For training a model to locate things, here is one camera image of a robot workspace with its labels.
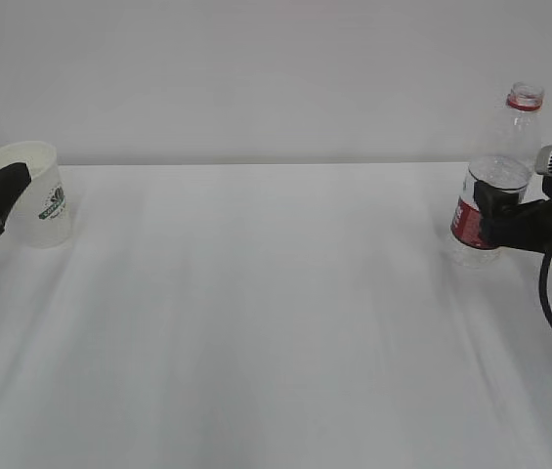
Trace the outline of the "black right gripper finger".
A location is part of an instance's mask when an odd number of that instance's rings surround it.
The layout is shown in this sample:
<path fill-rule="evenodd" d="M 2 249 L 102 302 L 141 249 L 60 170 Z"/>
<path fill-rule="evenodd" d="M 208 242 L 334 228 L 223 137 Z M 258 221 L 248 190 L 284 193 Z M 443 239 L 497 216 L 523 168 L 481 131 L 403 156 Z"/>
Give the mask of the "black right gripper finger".
<path fill-rule="evenodd" d="M 552 242 L 552 201 L 519 202 L 517 192 L 506 192 L 478 181 L 474 200 L 481 220 L 479 235 L 490 247 L 544 253 Z"/>

